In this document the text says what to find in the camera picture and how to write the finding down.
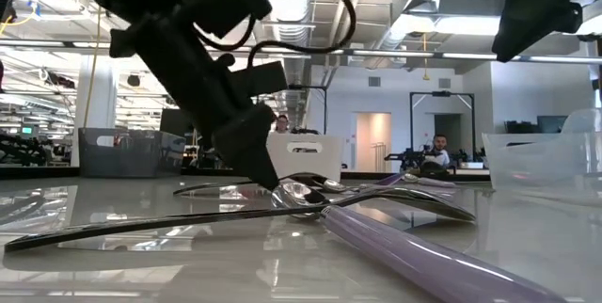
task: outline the doorway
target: doorway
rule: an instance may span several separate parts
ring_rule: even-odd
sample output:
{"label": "doorway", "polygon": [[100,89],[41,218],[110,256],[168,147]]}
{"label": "doorway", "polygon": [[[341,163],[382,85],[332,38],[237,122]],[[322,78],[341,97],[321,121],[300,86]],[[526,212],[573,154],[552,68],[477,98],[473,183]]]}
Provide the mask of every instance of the doorway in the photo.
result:
{"label": "doorway", "polygon": [[448,153],[459,152],[462,149],[462,115],[435,114],[435,133],[448,139]]}
{"label": "doorway", "polygon": [[355,113],[355,115],[355,170],[390,172],[390,162],[385,162],[384,158],[391,149],[391,114]]}

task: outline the gray plastic bin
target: gray plastic bin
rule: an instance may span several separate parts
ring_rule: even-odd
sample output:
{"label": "gray plastic bin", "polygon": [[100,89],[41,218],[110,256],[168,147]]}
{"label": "gray plastic bin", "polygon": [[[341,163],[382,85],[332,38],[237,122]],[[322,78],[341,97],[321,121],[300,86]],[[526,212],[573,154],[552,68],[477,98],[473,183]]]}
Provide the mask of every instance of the gray plastic bin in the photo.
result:
{"label": "gray plastic bin", "polygon": [[80,128],[80,175],[155,178],[182,172],[186,140],[151,130]]}

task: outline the pillar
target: pillar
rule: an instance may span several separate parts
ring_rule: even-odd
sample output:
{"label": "pillar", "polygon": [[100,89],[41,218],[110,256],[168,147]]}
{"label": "pillar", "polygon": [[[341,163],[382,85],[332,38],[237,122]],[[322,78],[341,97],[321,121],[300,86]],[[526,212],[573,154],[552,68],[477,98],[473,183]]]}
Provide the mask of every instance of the pillar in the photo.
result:
{"label": "pillar", "polygon": [[[79,167],[78,130],[84,126],[93,61],[93,56],[82,56],[77,83],[77,100],[75,103],[75,128],[71,150],[72,167]],[[119,69],[116,67],[116,64],[115,60],[108,57],[101,56],[97,59],[94,84],[92,86],[92,93],[89,95],[87,128],[115,128],[119,85]]]}

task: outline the table surface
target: table surface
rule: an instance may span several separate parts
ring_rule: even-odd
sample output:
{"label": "table surface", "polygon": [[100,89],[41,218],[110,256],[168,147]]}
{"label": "table surface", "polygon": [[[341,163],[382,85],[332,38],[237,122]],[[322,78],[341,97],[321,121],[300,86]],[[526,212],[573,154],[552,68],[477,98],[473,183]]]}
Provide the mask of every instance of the table surface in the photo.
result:
{"label": "table surface", "polygon": [[[52,179],[0,182],[0,210],[31,196],[39,210],[0,217],[0,244],[94,222],[270,207],[254,186],[173,197],[236,179]],[[602,302],[602,209],[477,190],[427,190],[477,216],[445,219],[385,199],[354,210],[533,280],[569,302]],[[2,302],[436,302],[318,222],[292,217],[95,237],[3,255]]]}

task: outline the white column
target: white column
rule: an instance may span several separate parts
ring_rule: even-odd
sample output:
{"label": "white column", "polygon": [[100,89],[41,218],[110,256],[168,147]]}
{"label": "white column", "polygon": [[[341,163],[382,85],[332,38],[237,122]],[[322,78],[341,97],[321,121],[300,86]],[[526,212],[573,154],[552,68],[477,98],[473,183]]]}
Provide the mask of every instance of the white column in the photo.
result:
{"label": "white column", "polygon": [[[75,129],[73,131],[71,153],[72,167],[79,167],[77,133],[78,129],[84,126],[93,60],[93,56],[82,56],[75,104]],[[116,61],[108,57],[98,57],[92,93],[89,95],[87,128],[115,128],[118,85],[119,69],[116,66]]]}

